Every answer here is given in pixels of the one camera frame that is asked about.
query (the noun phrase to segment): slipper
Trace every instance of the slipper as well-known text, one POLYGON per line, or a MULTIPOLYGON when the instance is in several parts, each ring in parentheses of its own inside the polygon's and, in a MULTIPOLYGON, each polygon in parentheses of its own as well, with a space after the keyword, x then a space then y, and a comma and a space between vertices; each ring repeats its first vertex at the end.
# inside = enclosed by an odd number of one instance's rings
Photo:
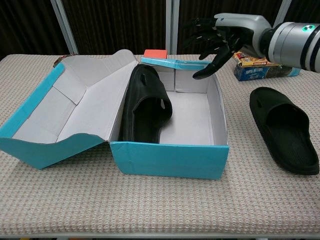
POLYGON ((172 105, 156 70, 138 64, 132 71, 122 116, 122 140, 159 143, 159 130, 172 116, 172 105))
POLYGON ((319 173, 319 159, 310 141, 309 118, 303 110, 269 87, 252 91, 250 109, 278 165, 300 175, 319 173))

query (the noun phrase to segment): textured tablecloth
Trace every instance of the textured tablecloth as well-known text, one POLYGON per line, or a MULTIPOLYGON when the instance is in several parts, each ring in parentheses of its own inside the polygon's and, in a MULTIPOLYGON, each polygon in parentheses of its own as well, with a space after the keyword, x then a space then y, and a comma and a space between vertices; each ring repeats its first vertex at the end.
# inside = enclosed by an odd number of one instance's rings
MULTIPOLYGON (((9 55, 0 62, 1 125, 56 59, 9 55)), ((221 180, 124 175, 107 143, 43 170, 0 152, 0 234, 319 233, 320 176, 294 175, 276 165, 251 115, 249 95, 260 86, 286 94, 308 114, 320 153, 320 75, 302 71, 238 82, 234 67, 231 59, 217 72, 230 146, 221 180)))

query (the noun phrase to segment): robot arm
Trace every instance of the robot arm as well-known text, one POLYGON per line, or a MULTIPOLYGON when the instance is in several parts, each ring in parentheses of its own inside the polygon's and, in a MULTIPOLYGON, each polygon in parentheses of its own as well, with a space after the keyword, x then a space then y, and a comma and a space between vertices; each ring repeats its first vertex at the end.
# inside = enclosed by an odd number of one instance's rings
POLYGON ((272 28, 260 15, 220 13, 214 18, 197 18, 186 28, 197 32, 183 46, 208 42, 209 48, 199 57, 216 54, 212 63, 193 75, 203 79, 219 70, 234 52, 241 50, 272 63, 320 73, 320 24, 284 22, 272 28))

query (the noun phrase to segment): black slipper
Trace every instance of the black slipper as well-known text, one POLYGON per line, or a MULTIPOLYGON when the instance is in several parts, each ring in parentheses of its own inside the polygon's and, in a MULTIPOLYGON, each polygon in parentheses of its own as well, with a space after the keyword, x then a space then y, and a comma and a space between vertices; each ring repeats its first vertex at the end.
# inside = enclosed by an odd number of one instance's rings
POLYGON ((295 174, 319 173, 319 159, 310 141, 309 118, 304 111, 269 87, 252 91, 250 109, 277 164, 295 174))
POLYGON ((159 143, 159 130, 172 115, 172 105, 156 70, 138 64, 132 71, 122 116, 122 141, 159 143))

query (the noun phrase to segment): curtain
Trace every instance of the curtain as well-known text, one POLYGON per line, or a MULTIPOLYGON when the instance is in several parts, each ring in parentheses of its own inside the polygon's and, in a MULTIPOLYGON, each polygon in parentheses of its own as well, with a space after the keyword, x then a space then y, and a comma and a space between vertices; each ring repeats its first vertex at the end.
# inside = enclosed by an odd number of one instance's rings
POLYGON ((0 59, 69 53, 50 0, 1 0, 0 39, 0 59))
POLYGON ((63 0, 80 54, 165 49, 166 0, 63 0))
POLYGON ((188 20, 213 18, 219 13, 255 14, 264 16, 272 26, 281 2, 280 0, 180 0, 177 53, 199 54, 206 47, 205 44, 194 44, 182 48, 183 41, 194 32, 194 29, 182 29, 182 25, 188 20))
POLYGON ((319 0, 293 0, 285 16, 285 22, 320 23, 319 0))

